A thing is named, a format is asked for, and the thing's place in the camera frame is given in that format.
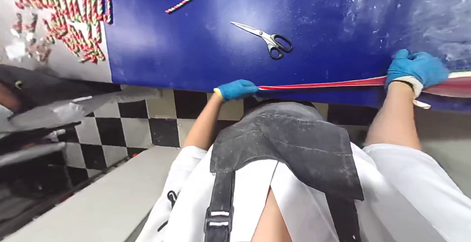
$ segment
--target scissor blade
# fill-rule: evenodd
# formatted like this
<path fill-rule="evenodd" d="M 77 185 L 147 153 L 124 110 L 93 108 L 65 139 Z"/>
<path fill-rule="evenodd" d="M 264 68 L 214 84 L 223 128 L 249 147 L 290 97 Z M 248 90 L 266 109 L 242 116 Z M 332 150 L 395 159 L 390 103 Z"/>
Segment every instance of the scissor blade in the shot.
<path fill-rule="evenodd" d="M 251 26 L 249 26 L 249 25 L 245 25 L 245 24 L 242 24 L 242 23 L 239 23 L 239 22 L 231 22 L 231 23 L 234 24 L 234 25 L 236 25 L 236 26 L 238 26 L 239 28 L 244 29 L 244 30 L 246 30 L 246 31 L 248 31 L 248 32 L 250 32 L 250 33 L 255 34 L 255 35 L 258 35 L 258 32 L 260 31 L 260 30 L 258 30 L 258 29 L 256 29 L 256 28 L 253 28 L 253 27 L 251 27 Z"/>

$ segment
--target scissors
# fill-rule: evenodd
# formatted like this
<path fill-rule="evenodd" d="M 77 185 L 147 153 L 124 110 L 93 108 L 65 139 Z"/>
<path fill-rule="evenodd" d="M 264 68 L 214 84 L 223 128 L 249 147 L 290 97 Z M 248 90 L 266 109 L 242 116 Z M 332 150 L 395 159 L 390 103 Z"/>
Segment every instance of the scissors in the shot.
<path fill-rule="evenodd" d="M 293 50 L 293 45 L 292 45 L 291 41 L 288 40 L 284 36 L 281 36 L 279 34 L 269 35 L 266 32 L 263 32 L 259 29 L 250 27 L 249 25 L 245 25 L 245 24 L 242 24 L 242 23 L 239 23 L 239 22 L 231 22 L 231 23 L 238 26 L 239 28 L 242 28 L 242 29 L 250 32 L 250 33 L 253 33 L 257 36 L 260 36 L 268 45 L 268 51 L 270 52 L 270 57 L 275 59 L 275 60 L 281 59 L 283 57 L 283 53 L 281 51 L 284 51 L 285 53 L 289 53 Z M 285 46 L 283 46 L 283 44 L 281 44 L 276 39 L 281 39 L 281 40 L 285 41 L 286 43 L 289 44 L 290 47 L 286 48 Z"/>

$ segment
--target glove cuff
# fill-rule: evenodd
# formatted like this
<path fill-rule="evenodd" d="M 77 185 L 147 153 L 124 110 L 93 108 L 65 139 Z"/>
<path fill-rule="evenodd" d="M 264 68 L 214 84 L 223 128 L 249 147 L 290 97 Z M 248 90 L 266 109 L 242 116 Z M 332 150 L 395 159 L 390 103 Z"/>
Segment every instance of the glove cuff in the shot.
<path fill-rule="evenodd" d="M 213 91 L 214 91 L 216 94 L 218 94 L 218 95 L 221 97 L 222 100 L 225 101 L 224 96 L 222 95 L 222 92 L 221 92 L 221 90 L 220 90 L 219 88 L 214 88 Z"/>
<path fill-rule="evenodd" d="M 392 81 L 395 81 L 395 80 L 405 81 L 411 84 L 413 87 L 412 89 L 414 90 L 414 94 L 415 94 L 414 98 L 417 98 L 422 92 L 423 84 L 420 83 L 420 81 L 417 78 L 415 78 L 415 76 L 401 76 L 401 77 L 393 79 Z"/>

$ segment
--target scissor handle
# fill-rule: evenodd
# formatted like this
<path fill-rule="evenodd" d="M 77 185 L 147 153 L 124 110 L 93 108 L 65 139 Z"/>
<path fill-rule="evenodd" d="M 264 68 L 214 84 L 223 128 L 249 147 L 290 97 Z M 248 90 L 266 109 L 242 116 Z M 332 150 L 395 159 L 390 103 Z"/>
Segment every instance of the scissor handle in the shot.
<path fill-rule="evenodd" d="M 288 52 L 291 52 L 293 50 L 293 44 L 285 36 L 282 36 L 282 35 L 279 35 L 279 34 L 272 34 L 272 35 L 270 35 L 270 37 L 276 44 L 278 44 L 278 48 L 280 48 L 284 52 L 288 53 Z M 289 48 L 284 46 L 282 43 L 280 43 L 276 39 L 281 39 L 281 40 L 285 41 L 289 45 Z"/>
<path fill-rule="evenodd" d="M 275 60 L 281 59 L 283 57 L 283 53 L 281 52 L 281 49 L 278 48 L 277 46 L 274 46 L 273 44 L 268 44 L 268 51 L 270 52 L 270 57 Z"/>

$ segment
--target white sleeve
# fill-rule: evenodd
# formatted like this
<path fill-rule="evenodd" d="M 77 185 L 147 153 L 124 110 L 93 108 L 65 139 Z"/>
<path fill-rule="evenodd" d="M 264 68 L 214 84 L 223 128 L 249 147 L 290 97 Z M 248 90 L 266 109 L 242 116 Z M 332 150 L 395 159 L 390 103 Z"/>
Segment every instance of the white sleeve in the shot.
<path fill-rule="evenodd" d="M 379 143 L 363 149 L 377 169 L 447 240 L 469 241 L 471 200 L 426 153 Z"/>
<path fill-rule="evenodd" d="M 196 146 L 187 146 L 178 154 L 170 167 L 169 175 L 165 181 L 162 195 L 152 208 L 149 218 L 142 228 L 136 242 L 157 242 L 163 241 L 165 227 L 162 226 L 170 217 L 172 211 L 171 202 L 167 198 L 169 191 L 179 193 L 193 172 L 198 163 L 203 159 L 208 151 Z"/>

